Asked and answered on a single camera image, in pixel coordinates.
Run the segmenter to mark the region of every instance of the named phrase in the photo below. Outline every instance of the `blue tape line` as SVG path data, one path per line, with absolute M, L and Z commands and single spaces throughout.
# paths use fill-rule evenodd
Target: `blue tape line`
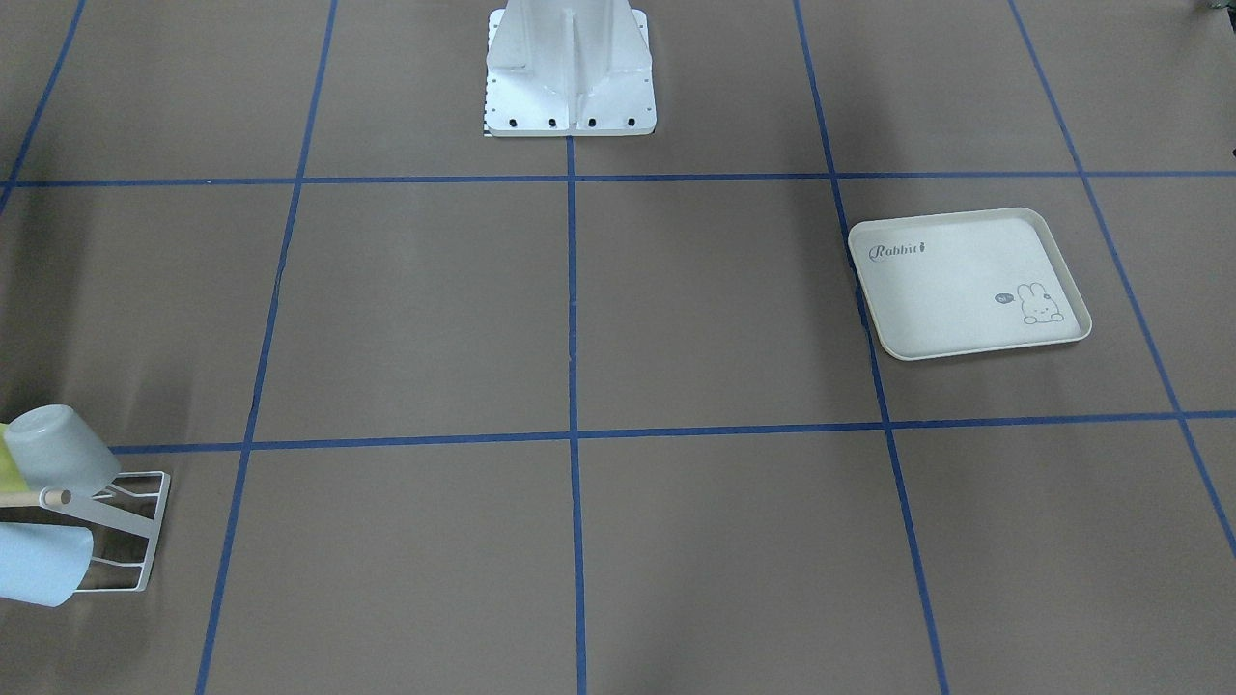
M 292 185 L 292 178 L 104 178 L 90 181 L 19 181 L 16 188 L 158 188 L 177 185 Z
M 1122 422 L 1168 422 L 1236 419 L 1236 411 L 1192 411 L 1177 413 L 1095 413 L 1089 416 L 1027 416 L 1014 418 L 957 418 L 936 420 L 890 420 L 892 429 L 965 429 L 984 427 L 1043 427 L 1059 424 L 1101 424 Z M 718 427 L 661 427 L 630 429 L 581 429 L 583 439 L 649 439 L 676 437 L 729 437 L 763 434 L 801 434 L 813 432 L 873 432 L 884 429 L 883 422 L 833 422 L 803 424 L 740 424 Z M 567 430 L 504 432 L 491 434 L 426 434 L 418 437 L 357 437 L 342 439 L 271 439 L 250 444 L 252 451 L 289 451 L 303 449 L 358 449 L 379 446 L 436 446 L 450 444 L 499 444 L 512 441 L 569 441 Z M 112 446 L 117 455 L 193 454 L 199 451 L 240 451 L 241 441 L 199 444 L 129 444 Z
M 21 173 L 22 164 L 26 163 L 26 156 L 30 155 L 30 146 L 35 141 L 35 131 L 38 130 L 38 121 L 43 119 L 43 111 L 47 110 L 47 101 L 52 98 L 52 89 L 56 88 L 56 80 L 61 78 L 61 70 L 64 68 L 64 59 L 69 54 L 69 47 L 73 46 L 73 37 L 77 36 L 77 27 L 82 21 L 82 12 L 84 10 L 85 0 L 78 0 L 77 9 L 73 10 L 73 19 L 69 20 L 69 28 L 64 33 L 64 42 L 61 43 L 61 52 L 56 56 L 56 64 L 52 66 L 52 74 L 47 78 L 47 84 L 43 87 L 43 94 L 38 98 L 38 105 L 35 106 L 35 115 L 31 116 L 30 126 L 26 127 L 26 135 L 21 139 L 21 147 L 17 150 L 17 158 L 12 161 L 12 168 L 9 171 L 9 185 L 6 185 L 4 192 L 0 193 L 0 215 L 4 214 L 4 209 L 9 205 L 9 197 L 12 194 L 14 183 Z
M 564 183 L 565 176 L 309 176 L 310 185 L 363 183 Z
M 352 439 L 287 439 L 253 441 L 253 451 L 302 449 L 362 449 L 378 446 L 435 446 L 442 444 L 498 444 L 504 441 L 565 441 L 566 432 L 517 432 L 503 434 L 436 434 L 424 437 L 368 437 Z
M 1205 461 L 1201 459 L 1201 451 L 1198 449 L 1198 443 L 1193 439 L 1193 430 L 1189 428 L 1189 422 L 1183 417 L 1180 418 L 1180 434 L 1184 435 L 1184 441 L 1189 445 L 1189 455 L 1193 456 L 1193 465 L 1198 469 L 1198 476 L 1201 477 L 1201 485 L 1206 488 L 1206 496 L 1210 497 L 1210 505 L 1215 508 L 1215 516 L 1219 518 L 1219 527 L 1224 529 L 1224 537 L 1227 539 L 1227 549 L 1231 550 L 1232 556 L 1236 558 L 1236 533 L 1232 533 L 1231 519 L 1227 518 L 1227 512 L 1224 511 L 1222 501 L 1219 500 L 1219 491 L 1215 490 L 1215 484 L 1210 479 L 1210 471 L 1206 470 Z
M 566 139 L 566 286 L 567 397 L 571 445 L 571 538 L 575 556 L 575 679 L 578 695 L 588 693 L 587 621 L 583 582 L 583 506 L 580 482 L 578 286 L 576 283 L 575 139 Z
M 1082 176 L 1082 185 L 1085 188 L 1086 198 L 1090 199 L 1090 207 L 1094 209 L 1094 216 L 1099 221 L 1099 230 L 1103 232 L 1103 239 L 1107 244 L 1107 252 L 1111 255 L 1112 263 L 1116 266 L 1116 273 L 1120 276 L 1120 282 L 1125 287 L 1125 294 L 1128 297 L 1128 304 L 1132 307 L 1133 315 L 1137 318 L 1137 325 L 1141 328 L 1142 338 L 1146 340 L 1146 346 L 1149 349 L 1151 357 L 1154 360 L 1154 369 L 1158 370 L 1159 378 L 1163 381 L 1163 390 L 1167 392 L 1168 401 L 1172 403 L 1172 411 L 1180 419 L 1180 432 L 1184 434 L 1185 443 L 1189 445 L 1189 454 L 1193 456 L 1193 463 L 1198 467 L 1198 474 L 1201 476 L 1203 484 L 1206 486 L 1210 503 L 1215 511 L 1215 517 L 1219 521 L 1219 526 L 1222 529 L 1224 535 L 1227 538 L 1229 549 L 1231 550 L 1232 556 L 1236 558 L 1236 534 L 1232 533 L 1231 522 L 1227 519 L 1227 512 L 1224 511 L 1222 502 L 1219 500 L 1219 495 L 1215 493 L 1214 486 L 1210 484 L 1210 472 L 1206 470 L 1206 464 L 1201 459 L 1201 453 L 1198 450 L 1198 445 L 1193 439 L 1193 430 L 1189 429 L 1188 418 L 1184 414 L 1184 409 L 1180 407 L 1179 398 L 1177 398 L 1175 388 L 1172 386 L 1172 380 L 1168 377 L 1167 367 L 1163 365 L 1163 359 L 1159 355 L 1158 346 L 1154 344 L 1154 336 L 1151 335 L 1149 324 L 1146 320 L 1146 315 L 1142 313 L 1141 303 L 1133 293 L 1133 286 L 1128 279 L 1128 273 L 1125 271 L 1125 265 L 1120 260 L 1120 252 L 1116 250 L 1116 242 L 1111 236 L 1111 230 L 1107 228 L 1107 220 L 1103 214 L 1103 208 L 1099 205 L 1099 199 L 1090 183 L 1090 174 L 1088 174 L 1085 167 L 1082 166 L 1082 157 L 1078 155 L 1077 146 L 1073 141 L 1073 134 L 1069 132 L 1068 124 L 1064 122 L 1064 114 L 1060 111 L 1060 105 L 1056 100 L 1052 85 L 1047 80 L 1047 73 L 1043 70 L 1043 64 L 1038 59 L 1038 52 L 1035 49 L 1035 42 L 1030 37 L 1030 31 L 1026 28 L 1026 22 L 1021 16 L 1021 11 L 1017 9 L 1017 2 L 1016 0 L 1007 1 L 1010 11 L 1012 11 L 1014 20 L 1017 22 L 1017 30 L 1021 31 L 1022 41 L 1026 42 L 1026 51 L 1030 53 L 1030 59 L 1035 64 L 1035 72 L 1038 73 L 1038 80 L 1042 83 L 1043 92 L 1047 94 L 1047 100 L 1052 105 L 1052 113 L 1056 114 L 1056 121 L 1064 136 L 1064 143 L 1068 146 L 1069 155 L 1073 157 L 1073 163 L 1077 166 L 1078 173 Z
M 1213 420 L 1236 418 L 1236 411 L 1185 411 L 1184 417 L 1190 420 Z
M 840 181 L 864 179 L 985 179 L 985 178 L 1078 178 L 1077 172 L 771 172 L 771 173 L 666 173 L 666 174 L 582 174 L 580 183 L 641 181 Z M 1236 171 L 1143 171 L 1085 172 L 1090 178 L 1229 178 Z M 142 188 L 177 185 L 363 185 L 375 183 L 565 183 L 565 174 L 494 176 L 305 176 L 305 177 L 219 177 L 219 178 L 104 178 L 64 181 L 0 182 L 0 188 Z
M 314 78 L 313 96 L 309 99 L 309 115 L 305 119 L 304 137 L 300 142 L 300 160 L 297 164 L 297 179 L 304 178 L 305 164 L 309 161 L 309 146 L 313 141 L 313 127 L 316 119 L 318 100 L 321 96 L 321 85 L 326 75 L 326 59 L 330 54 L 330 40 L 335 27 L 335 14 L 339 9 L 339 0 L 331 0 L 330 11 L 326 15 L 326 27 L 323 32 L 321 53 L 318 58 L 318 73 Z M 222 608 L 224 594 L 227 587 L 227 570 L 231 566 L 231 552 L 236 539 L 236 524 L 240 521 L 241 501 L 245 496 L 245 479 L 248 475 L 248 460 L 252 451 L 253 433 L 257 429 L 257 414 L 262 402 L 262 388 L 266 382 L 266 369 L 271 356 L 271 343 L 274 339 L 274 322 L 279 312 L 279 289 L 283 283 L 283 271 L 288 265 L 288 249 L 292 245 L 292 232 L 295 228 L 297 209 L 300 204 L 300 188 L 298 182 L 292 189 L 292 203 L 288 207 L 288 220 L 283 229 L 283 245 L 279 249 L 279 262 L 274 272 L 274 287 L 271 291 L 271 307 L 266 317 L 266 330 L 262 336 L 262 351 L 258 356 L 257 375 L 253 378 L 253 402 L 248 413 L 248 422 L 245 425 L 245 440 L 241 443 L 240 463 L 236 466 L 236 484 L 232 487 L 231 508 L 227 512 L 227 528 L 224 533 L 222 550 L 219 556 L 219 573 L 215 578 L 215 592 L 210 601 L 210 618 L 206 623 L 206 636 L 201 646 L 201 662 L 198 667 L 197 695 L 204 695 L 206 681 L 210 676 L 210 660 L 214 655 L 215 636 L 219 631 L 219 615 Z
M 811 98 L 815 103 L 816 119 L 819 124 L 819 141 L 824 148 L 824 162 L 828 164 L 829 183 L 833 189 L 833 203 L 837 207 L 837 221 L 840 224 L 843 237 L 849 239 L 849 224 L 845 218 L 845 207 L 842 200 L 840 183 L 837 177 L 837 166 L 833 160 L 832 142 L 828 139 L 828 121 L 824 119 L 823 101 L 819 98 L 819 87 L 816 80 L 815 62 L 811 58 L 811 45 L 807 40 L 807 27 L 802 19 L 802 5 L 800 0 L 794 0 L 794 14 L 798 23 L 798 41 L 802 43 L 802 59 L 807 68 L 807 80 L 811 83 Z M 850 265 L 850 271 L 854 273 L 855 302 L 858 303 L 858 313 L 863 323 L 863 330 L 866 333 L 866 345 L 871 362 L 871 382 L 875 387 L 876 402 L 880 406 L 880 425 L 881 429 L 884 429 L 885 445 L 889 450 L 889 461 L 892 466 L 892 477 L 897 487 L 897 501 L 901 506 L 901 521 L 906 528 L 906 542 L 910 545 L 910 560 L 915 570 L 915 581 L 918 585 L 918 599 L 922 603 L 927 637 L 931 642 L 932 660 L 936 665 L 936 678 L 939 684 L 941 695 L 948 695 L 949 688 L 948 675 L 944 669 L 944 655 L 939 644 L 939 634 L 936 629 L 936 616 L 931 605 L 931 594 L 927 590 L 927 574 L 923 570 L 922 555 L 918 550 L 918 534 L 915 531 L 913 514 L 910 510 L 910 496 L 906 492 L 905 476 L 901 470 L 901 456 L 897 454 L 897 443 L 894 437 L 891 418 L 889 417 L 889 403 L 884 392 L 884 380 L 880 376 L 880 364 L 876 357 L 875 340 L 871 336 L 870 323 L 866 317 L 866 302 L 863 298 L 863 289 L 858 281 L 854 261 L 853 258 L 849 258 L 848 251 L 847 258 Z
M 837 178 L 884 179 L 884 178 L 1077 178 L 1077 172 L 847 172 Z
M 884 429 L 878 422 L 818 424 L 753 424 L 729 427 L 653 427 L 635 429 L 586 429 L 580 439 L 644 439 L 671 437 L 727 437 L 734 434 L 798 434 L 810 432 L 869 432 Z
M 1088 177 L 1099 178 L 1229 178 L 1236 177 L 1236 171 L 1146 171 L 1146 172 L 1093 172 Z
M 117 456 L 142 455 L 142 454 L 198 454 L 204 451 L 240 451 L 240 441 L 216 441 L 208 444 L 135 444 L 111 446 L 111 453 Z
M 1080 423 L 1156 422 L 1178 419 L 1175 413 L 1111 413 L 1093 416 L 1042 416 L 1018 418 L 959 418 L 941 420 L 897 420 L 894 429 L 947 429 L 967 427 L 1027 427 Z
M 665 174 L 583 174 L 576 177 L 581 182 L 620 182 L 620 181 L 800 181 L 824 179 L 827 172 L 780 172 L 780 173 L 665 173 Z

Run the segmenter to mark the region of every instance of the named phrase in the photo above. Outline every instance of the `yellow-green object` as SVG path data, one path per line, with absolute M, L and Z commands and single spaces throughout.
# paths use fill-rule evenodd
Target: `yellow-green object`
M 9 427 L 0 423 L 0 492 L 27 492 L 30 487 L 26 479 L 21 477 L 17 464 L 9 454 L 9 448 L 4 445 L 4 430 Z

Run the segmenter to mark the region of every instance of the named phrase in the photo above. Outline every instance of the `rabbit cartoon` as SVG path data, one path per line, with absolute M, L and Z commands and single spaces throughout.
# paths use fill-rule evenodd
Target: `rabbit cartoon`
M 1047 293 L 1042 283 L 1018 284 L 1017 297 L 1021 297 L 1021 312 L 1026 314 L 1025 322 L 1027 324 L 1064 320 L 1059 305 Z

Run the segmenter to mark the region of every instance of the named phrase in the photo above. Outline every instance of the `tray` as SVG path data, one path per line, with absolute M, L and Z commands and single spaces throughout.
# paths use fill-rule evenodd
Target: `tray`
M 1090 312 L 1033 210 L 859 223 L 849 250 L 880 345 L 899 360 L 1090 335 Z

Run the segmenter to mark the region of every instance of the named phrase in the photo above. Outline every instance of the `white tray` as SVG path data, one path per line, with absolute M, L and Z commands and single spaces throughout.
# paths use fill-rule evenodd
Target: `white tray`
M 860 223 L 849 249 L 880 345 L 899 360 L 1090 335 L 1090 312 L 1033 210 Z

